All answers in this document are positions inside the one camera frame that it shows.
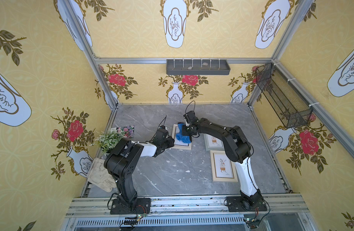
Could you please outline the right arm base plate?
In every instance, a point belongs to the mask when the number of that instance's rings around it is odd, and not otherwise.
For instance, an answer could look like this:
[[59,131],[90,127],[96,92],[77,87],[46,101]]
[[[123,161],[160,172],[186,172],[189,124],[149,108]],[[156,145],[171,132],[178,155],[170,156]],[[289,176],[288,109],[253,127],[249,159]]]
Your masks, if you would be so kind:
[[266,212],[268,207],[264,198],[260,196],[229,196],[224,201],[229,212]]

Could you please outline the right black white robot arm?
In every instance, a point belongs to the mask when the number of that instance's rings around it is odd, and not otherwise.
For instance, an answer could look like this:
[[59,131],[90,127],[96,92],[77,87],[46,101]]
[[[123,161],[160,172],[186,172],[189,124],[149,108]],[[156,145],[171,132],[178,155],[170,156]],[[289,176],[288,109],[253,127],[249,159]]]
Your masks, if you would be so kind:
[[214,124],[206,118],[184,115],[185,125],[182,126],[182,134],[195,136],[200,134],[211,135],[222,141],[226,156],[234,162],[240,183],[240,201],[242,209],[254,211],[265,205],[265,201],[254,180],[251,156],[254,148],[247,140],[242,129],[238,126],[225,127]]

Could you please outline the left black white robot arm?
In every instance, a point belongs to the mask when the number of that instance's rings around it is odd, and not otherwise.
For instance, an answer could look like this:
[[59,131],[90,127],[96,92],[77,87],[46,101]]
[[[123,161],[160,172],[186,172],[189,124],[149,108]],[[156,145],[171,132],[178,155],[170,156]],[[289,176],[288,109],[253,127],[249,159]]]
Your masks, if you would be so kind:
[[174,138],[166,126],[161,125],[150,142],[135,142],[122,138],[104,161],[104,167],[113,177],[118,190],[120,204],[131,210],[137,206],[137,192],[133,186],[132,174],[141,157],[157,157],[166,149],[174,147]]

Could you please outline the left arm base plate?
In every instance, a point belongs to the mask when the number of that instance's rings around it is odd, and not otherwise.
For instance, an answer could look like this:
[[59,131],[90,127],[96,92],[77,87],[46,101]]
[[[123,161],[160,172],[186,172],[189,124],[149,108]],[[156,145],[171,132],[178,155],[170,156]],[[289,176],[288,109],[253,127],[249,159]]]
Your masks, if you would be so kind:
[[150,198],[137,198],[134,202],[125,203],[121,199],[114,199],[110,209],[111,215],[149,214],[151,210]]

